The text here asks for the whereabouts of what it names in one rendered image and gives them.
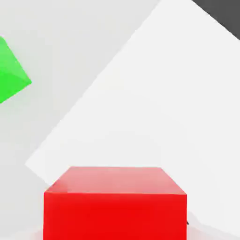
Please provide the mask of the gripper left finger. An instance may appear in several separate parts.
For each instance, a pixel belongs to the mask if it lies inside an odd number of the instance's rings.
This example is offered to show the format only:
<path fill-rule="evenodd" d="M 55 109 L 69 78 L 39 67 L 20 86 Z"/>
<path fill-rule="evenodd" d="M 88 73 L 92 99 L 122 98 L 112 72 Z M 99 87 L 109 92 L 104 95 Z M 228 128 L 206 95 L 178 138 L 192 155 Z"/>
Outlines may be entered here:
<path fill-rule="evenodd" d="M 29 230 L 28 240 L 43 240 L 43 226 L 39 225 Z"/>

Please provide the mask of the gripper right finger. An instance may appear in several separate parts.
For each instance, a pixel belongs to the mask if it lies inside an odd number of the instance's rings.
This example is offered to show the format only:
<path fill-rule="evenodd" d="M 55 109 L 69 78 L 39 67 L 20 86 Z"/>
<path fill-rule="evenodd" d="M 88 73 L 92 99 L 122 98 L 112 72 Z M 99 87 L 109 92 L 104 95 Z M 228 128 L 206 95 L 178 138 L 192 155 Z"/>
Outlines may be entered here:
<path fill-rule="evenodd" d="M 228 233 L 201 224 L 190 211 L 187 212 L 187 240 L 232 240 Z"/>

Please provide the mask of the small red cube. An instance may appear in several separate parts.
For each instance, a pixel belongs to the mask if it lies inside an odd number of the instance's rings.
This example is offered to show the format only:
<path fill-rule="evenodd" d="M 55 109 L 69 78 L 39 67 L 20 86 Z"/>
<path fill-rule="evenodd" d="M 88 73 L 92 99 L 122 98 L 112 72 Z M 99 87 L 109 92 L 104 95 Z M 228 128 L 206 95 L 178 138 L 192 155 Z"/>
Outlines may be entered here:
<path fill-rule="evenodd" d="M 44 193 L 43 240 L 187 240 L 187 194 L 161 168 L 70 167 Z"/>

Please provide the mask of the small green cube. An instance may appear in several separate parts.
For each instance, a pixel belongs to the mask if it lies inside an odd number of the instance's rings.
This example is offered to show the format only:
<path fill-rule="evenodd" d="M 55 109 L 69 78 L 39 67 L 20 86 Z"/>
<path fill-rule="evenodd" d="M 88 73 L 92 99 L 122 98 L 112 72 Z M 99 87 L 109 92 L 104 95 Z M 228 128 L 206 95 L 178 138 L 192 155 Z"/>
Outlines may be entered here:
<path fill-rule="evenodd" d="M 23 67 L 0 36 L 0 104 L 32 83 Z"/>

